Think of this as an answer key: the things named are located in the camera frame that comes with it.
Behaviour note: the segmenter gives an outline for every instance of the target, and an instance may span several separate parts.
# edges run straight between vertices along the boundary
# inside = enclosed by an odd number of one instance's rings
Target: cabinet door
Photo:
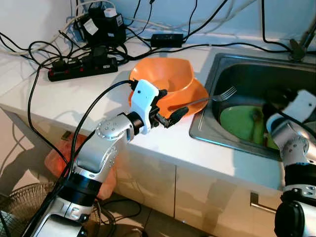
[[[116,159],[115,192],[166,215],[174,213],[175,165],[127,146]]]
[[[250,206],[250,190],[186,168],[176,170],[175,218],[218,237],[274,237],[274,214]],[[261,204],[277,208],[278,196]]]

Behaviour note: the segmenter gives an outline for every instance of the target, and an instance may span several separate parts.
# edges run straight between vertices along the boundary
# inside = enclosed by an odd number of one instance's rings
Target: sink basin
[[[255,144],[229,133],[220,125],[221,112],[238,105],[263,106],[267,91],[306,89],[316,95],[316,65],[290,63],[266,58],[217,54],[206,81],[210,96],[235,86],[237,93],[224,102],[209,101],[196,114],[190,135],[196,139],[280,160],[278,150]]]

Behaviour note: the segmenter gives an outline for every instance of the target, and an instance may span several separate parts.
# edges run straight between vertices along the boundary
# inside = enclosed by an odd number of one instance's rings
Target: black cable
[[[262,39],[265,43],[272,43],[272,44],[277,44],[282,46],[283,48],[285,48],[287,50],[287,52],[292,52],[292,50],[287,47],[285,44],[283,43],[279,43],[279,42],[274,42],[274,41],[268,41],[266,40],[266,27],[265,27],[265,1],[261,0],[261,16],[262,16]]]
[[[92,2],[91,4],[90,4],[90,6],[89,6],[89,9],[88,10],[90,10],[91,8],[92,8],[92,5],[94,4],[94,2]]]
[[[194,6],[194,8],[193,8],[193,11],[192,11],[191,16],[190,16],[190,19],[189,19],[188,35],[190,34],[190,30],[191,30],[191,20],[192,20],[192,17],[193,17],[194,12],[195,12],[196,9],[197,9],[197,6],[198,6],[198,0],[196,0],[196,4],[195,4],[195,6]]]
[[[12,52],[16,52],[14,49],[12,49],[11,47],[9,47],[4,41],[3,41],[3,39],[2,39],[2,37],[4,37],[4,38],[6,38],[11,44],[13,44],[15,47],[17,47],[18,49],[20,49],[20,50],[22,50],[22,51],[28,51],[28,49],[27,48],[22,48],[22,47],[20,47],[19,45],[17,45],[12,39],[10,39],[8,36],[6,36],[5,34],[3,34],[2,32],[0,32],[0,41],[1,41],[1,43],[6,47],[6,48],[8,48],[9,50],[11,50]],[[48,50],[45,50],[45,49],[39,49],[39,51],[42,51],[42,52],[46,52],[46,53],[50,53],[50,54],[53,54],[53,55],[58,55],[58,54],[56,54],[56,53],[53,53],[53,52],[50,52],[50,51],[48,51]],[[26,58],[26,59],[29,59],[29,60],[32,60],[32,58],[29,58],[29,57],[27,57],[27,56],[25,56],[25,55],[17,55],[17,56],[21,56],[21,57],[24,57],[24,58]]]
[[[220,11],[220,9],[222,9],[222,7],[226,4],[228,0],[224,0],[220,6],[215,10],[215,12],[213,13],[213,15],[211,15],[211,17],[205,21],[203,23],[203,25],[201,25],[200,27],[198,27],[196,30],[192,31],[191,33],[189,33],[187,36],[185,36],[183,38],[184,41],[186,41],[188,39],[188,37],[190,37],[191,35],[193,35],[194,33],[198,32],[200,29],[202,29],[204,26],[206,26],[211,20],[213,20],[213,18],[216,16],[216,14]]]
[[[129,62],[125,57],[122,57],[121,54],[115,52],[114,50],[108,51],[108,55],[113,55],[113,56],[116,56],[116,57],[119,56],[119,57],[122,58],[121,60],[117,59],[118,66],[121,66],[121,65],[126,64],[126,63]]]
[[[67,175],[67,179],[69,179],[72,169],[73,169],[73,165],[74,165],[74,161],[75,161],[75,149],[76,149],[76,142],[77,142],[77,137],[79,135],[80,129],[84,123],[84,121],[86,120],[86,118],[88,117],[89,113],[91,112],[91,110],[93,109],[93,107],[96,105],[96,103],[98,103],[98,101],[105,95],[107,94],[109,91],[113,90],[114,88],[118,87],[119,85],[123,85],[123,84],[133,84],[133,81],[130,80],[123,80],[120,82],[117,82],[113,85],[111,85],[109,88],[107,88],[106,90],[104,90],[93,102],[92,104],[89,106],[89,108],[86,110],[86,112],[84,113],[84,115],[82,116],[75,132],[74,132],[74,136],[73,136],[73,140],[72,140],[72,144],[71,144],[71,151],[70,151],[70,170],[68,172]]]
[[[287,50],[269,50],[269,49],[265,49],[265,48],[256,46],[254,44],[243,43],[243,42],[234,42],[234,43],[226,43],[226,44],[212,44],[211,46],[214,46],[214,47],[226,47],[226,46],[237,45],[237,44],[248,45],[248,46],[260,49],[262,51],[268,52],[268,53],[286,53],[286,52],[288,52]]]
[[[161,47],[159,47],[159,48],[155,48],[147,53],[141,54],[141,55],[136,56],[136,57],[129,56],[128,59],[130,61],[134,61],[134,60],[139,60],[139,59],[145,58],[145,57],[152,55],[152,54],[155,54],[155,53],[175,53],[175,52],[180,52],[180,51],[188,49],[188,48],[200,47],[200,46],[210,46],[210,45],[206,44],[206,43],[205,44],[195,44],[195,45],[187,46],[187,47],[176,49],[176,50],[160,50],[160,51],[158,51],[159,49],[161,49]]]
[[[149,11],[149,16],[148,16],[147,22],[146,22],[144,28],[142,29],[142,31],[137,34],[138,36],[139,36],[141,33],[143,33],[144,30],[146,29],[146,27],[147,27],[147,25],[148,25],[148,23],[149,23],[150,17],[152,16],[152,11],[153,11],[153,4],[150,4],[150,11]],[[125,42],[128,41],[128,40],[130,40],[131,38],[134,38],[134,37],[135,37],[135,36],[132,36],[132,37],[127,38],[127,39],[125,40]]]
[[[129,31],[131,31],[141,42],[143,42],[145,45],[148,46],[148,48],[150,48],[150,50],[152,49],[152,47],[150,46],[150,44],[148,44],[143,38],[139,37],[134,31],[132,31],[130,28],[126,27],[126,29],[128,29]]]
[[[60,58],[63,57],[63,55],[62,55],[62,53],[60,52],[60,50],[59,50],[55,45],[53,45],[52,43],[45,42],[45,41],[42,41],[42,40],[34,41],[34,42],[30,43],[29,48],[28,48],[28,51],[29,51],[29,55],[30,55],[30,57],[33,59],[33,61],[36,62],[36,63],[39,65],[39,68],[42,68],[42,67],[43,67],[43,68],[49,69],[47,66],[44,66],[43,63],[39,63],[39,62],[35,59],[35,57],[33,56],[33,53],[32,53],[32,46],[33,46],[34,44],[36,44],[36,43],[45,43],[45,44],[47,44],[47,45],[53,47],[53,48],[58,52]]]
[[[33,86],[32,86],[32,89],[31,89],[31,92],[30,92],[30,96],[29,96],[29,100],[28,100],[28,111],[27,111],[27,115],[28,115],[28,122],[29,122],[29,125],[30,125],[30,128],[33,130],[34,133],[36,133],[42,140],[44,140],[44,142],[46,142],[50,147],[52,147],[57,153],[58,155],[60,155],[60,157],[64,160],[64,162],[67,164],[67,159],[65,158],[65,156],[50,142],[48,141],[43,135],[41,135],[37,130],[36,128],[34,128],[33,126],[33,123],[32,123],[32,118],[31,118],[31,102],[32,102],[32,97],[33,97],[33,93],[34,93],[34,90],[35,90],[35,86],[36,86],[36,83],[39,79],[39,75],[40,75],[40,70],[41,70],[42,66],[40,65],[37,69],[37,72],[36,72],[36,76],[35,76],[35,80],[33,82]]]
[[[109,233],[107,234],[107,237],[112,237],[115,230],[116,230],[116,220],[115,220],[115,217],[112,215],[112,213],[110,213],[108,210],[104,209],[101,207],[101,210],[102,210],[102,213],[107,217],[108,219],[108,222],[109,223],[106,223],[105,221],[101,220],[101,222],[104,224],[104,225],[110,225],[111,228],[110,228],[110,231]]]
[[[87,54],[87,53],[90,53],[90,52],[83,52],[83,53],[77,55],[75,58],[79,58],[79,57],[81,57],[81,56],[83,56],[83,55],[85,55],[85,54]]]
[[[68,55],[67,57],[71,58],[74,53],[77,53],[77,52],[80,51],[80,50],[81,50],[81,48],[75,49],[75,50],[72,51],[72,53],[71,53],[70,55]],[[82,55],[84,55],[84,54],[86,54],[86,53],[89,53],[89,52],[81,53],[81,54],[75,56],[75,58],[80,57],[80,56],[82,56]]]
[[[100,228],[101,228],[101,223],[102,223],[102,215],[101,215],[101,206],[100,206],[100,203],[98,200],[95,201],[96,205],[97,205],[97,213],[98,213],[98,216],[99,216],[99,226],[98,226],[98,230],[95,234],[95,236],[99,236],[99,231],[100,231]]]
[[[110,203],[116,203],[116,202],[123,202],[123,201],[130,201],[132,203],[135,203],[138,205],[138,211],[135,213],[135,214],[131,214],[131,215],[127,215],[127,216],[119,216],[119,217],[116,217],[115,220],[116,221],[120,221],[120,220],[123,220],[125,218],[130,218],[130,217],[135,217],[135,216],[138,216],[141,212],[142,212],[142,205],[134,200],[131,200],[131,199],[127,199],[127,198],[124,198],[124,199],[119,199],[119,200],[113,200],[113,201],[108,201],[106,203],[103,203],[101,206],[104,207],[105,205],[108,205]]]
[[[0,210],[0,219],[1,219],[1,223],[2,223],[2,226],[4,228],[4,231],[5,231],[6,237],[11,237],[11,233],[9,231],[8,225],[6,224],[6,222],[4,220],[4,217],[2,216],[1,210]]]
[[[78,147],[78,149],[75,152],[75,157],[79,154],[81,148],[84,146],[84,144],[95,134],[95,130],[92,131],[89,136],[82,142],[82,144]]]
[[[64,32],[58,31],[63,37],[68,39],[70,42],[72,42],[75,46],[81,49],[81,47],[73,40],[71,39],[68,35],[66,35]]]
[[[76,0],[76,7],[79,5],[79,0]],[[79,11],[79,8],[77,7],[76,9],[76,16],[78,16],[78,11]]]
[[[78,149],[76,150],[76,156],[78,155],[79,151],[81,150],[81,148],[83,147],[83,145],[93,136],[95,131],[91,132],[89,134],[89,136],[84,140],[84,142],[78,147]],[[32,219],[30,220],[28,227],[37,219],[37,217],[43,212],[45,211],[45,209],[48,207],[48,204],[55,198],[55,196],[59,193],[59,191],[63,188],[63,182],[64,182],[64,177],[67,173],[67,171],[70,168],[70,164],[68,163],[66,165],[66,167],[64,168],[63,172],[61,173],[61,175],[59,176],[54,189],[52,190],[52,192],[50,193],[50,197],[48,197],[48,199],[45,199],[41,205],[41,207],[39,208],[39,210],[36,212],[36,214],[32,217]]]
[[[137,6],[136,6],[136,9],[135,9],[133,18],[136,17],[136,14],[137,14],[137,11],[138,11],[138,8],[139,8],[139,5],[140,5],[140,1],[141,1],[141,0],[138,0],[138,3],[137,3]],[[130,26],[131,24],[133,24],[133,22],[134,22],[134,20],[132,20],[131,23],[129,23],[129,24],[126,25],[126,26]]]
[[[73,50],[74,50],[74,43],[72,41],[70,41],[70,51],[67,54],[67,56],[70,56],[72,54]]]
[[[278,110],[270,101],[267,101],[267,103],[269,104],[271,109],[273,109],[276,113],[278,113],[279,115],[283,116],[284,118],[286,118],[288,120],[291,120],[292,122],[298,124],[299,126],[304,128],[306,131],[308,131],[316,139],[316,133],[310,127],[306,126],[305,124],[299,122],[295,118],[292,118],[291,116],[289,116],[289,115],[283,113],[282,111]]]

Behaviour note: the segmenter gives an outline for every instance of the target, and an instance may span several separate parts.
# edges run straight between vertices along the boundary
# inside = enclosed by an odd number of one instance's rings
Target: metal fork
[[[203,101],[206,101],[206,100],[214,100],[214,101],[217,101],[217,102],[222,102],[222,101],[225,101],[225,100],[228,100],[229,98],[231,98],[236,92],[237,92],[236,88],[234,86],[232,86],[231,88],[229,88],[228,90],[224,91],[220,95],[210,96],[208,98],[195,100],[195,101],[192,101],[192,102],[189,102],[189,103],[185,103],[185,104],[182,104],[182,105],[169,106],[168,110],[169,111],[173,111],[173,110],[176,110],[176,109],[188,106],[188,105],[197,104],[197,103],[200,103],[200,102],[203,102]]]

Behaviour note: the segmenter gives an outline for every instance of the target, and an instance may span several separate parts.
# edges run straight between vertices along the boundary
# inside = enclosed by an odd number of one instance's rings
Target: power adapter
[[[152,47],[181,48],[183,34],[153,34],[150,39]]]

